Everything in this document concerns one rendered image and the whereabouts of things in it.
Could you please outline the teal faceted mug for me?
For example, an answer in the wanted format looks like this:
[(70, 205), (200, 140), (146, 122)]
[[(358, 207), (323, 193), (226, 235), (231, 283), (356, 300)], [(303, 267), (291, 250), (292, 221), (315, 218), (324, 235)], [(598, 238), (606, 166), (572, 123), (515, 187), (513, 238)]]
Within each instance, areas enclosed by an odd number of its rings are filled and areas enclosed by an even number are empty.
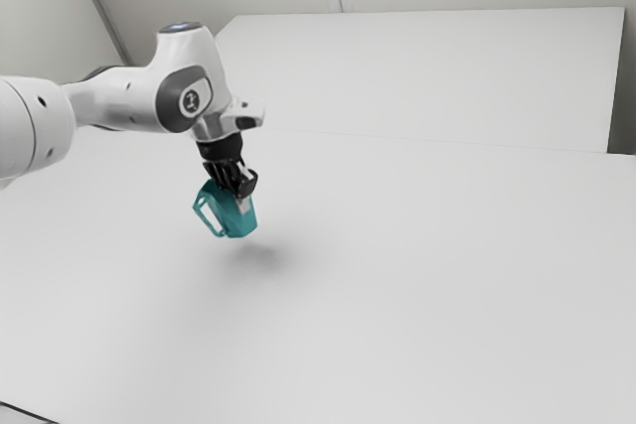
[(239, 200), (212, 179), (202, 185), (192, 209), (215, 237), (242, 238), (257, 228), (251, 197)]

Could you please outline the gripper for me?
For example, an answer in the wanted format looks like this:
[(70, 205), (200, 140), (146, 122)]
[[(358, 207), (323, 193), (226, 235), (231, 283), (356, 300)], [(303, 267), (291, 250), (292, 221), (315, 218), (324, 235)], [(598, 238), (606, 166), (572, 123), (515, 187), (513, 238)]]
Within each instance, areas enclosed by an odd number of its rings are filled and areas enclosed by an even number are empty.
[(242, 164), (242, 145), (240, 133), (233, 133), (215, 141), (197, 142), (204, 169), (208, 173), (238, 171), (238, 184), (234, 196), (239, 213), (246, 214), (251, 209), (250, 197), (256, 187), (258, 174), (247, 167), (239, 167), (239, 164)]

